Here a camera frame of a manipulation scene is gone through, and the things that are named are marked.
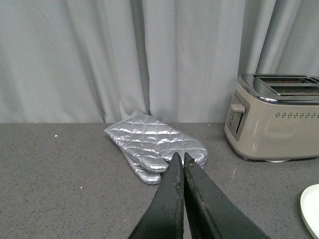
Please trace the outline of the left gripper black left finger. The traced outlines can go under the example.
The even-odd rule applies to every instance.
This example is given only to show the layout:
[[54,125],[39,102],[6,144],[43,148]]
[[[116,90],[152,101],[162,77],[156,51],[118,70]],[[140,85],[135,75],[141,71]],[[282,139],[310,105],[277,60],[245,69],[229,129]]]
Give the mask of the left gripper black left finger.
[[184,223],[184,173],[180,155],[174,153],[153,200],[130,239],[181,239]]

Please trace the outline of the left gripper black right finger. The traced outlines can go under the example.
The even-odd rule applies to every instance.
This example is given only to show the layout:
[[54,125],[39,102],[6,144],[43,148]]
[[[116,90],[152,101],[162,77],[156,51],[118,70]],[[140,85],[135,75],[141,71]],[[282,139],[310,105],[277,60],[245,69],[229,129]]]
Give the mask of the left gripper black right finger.
[[268,239],[216,186],[195,160],[184,155],[184,199],[193,239]]

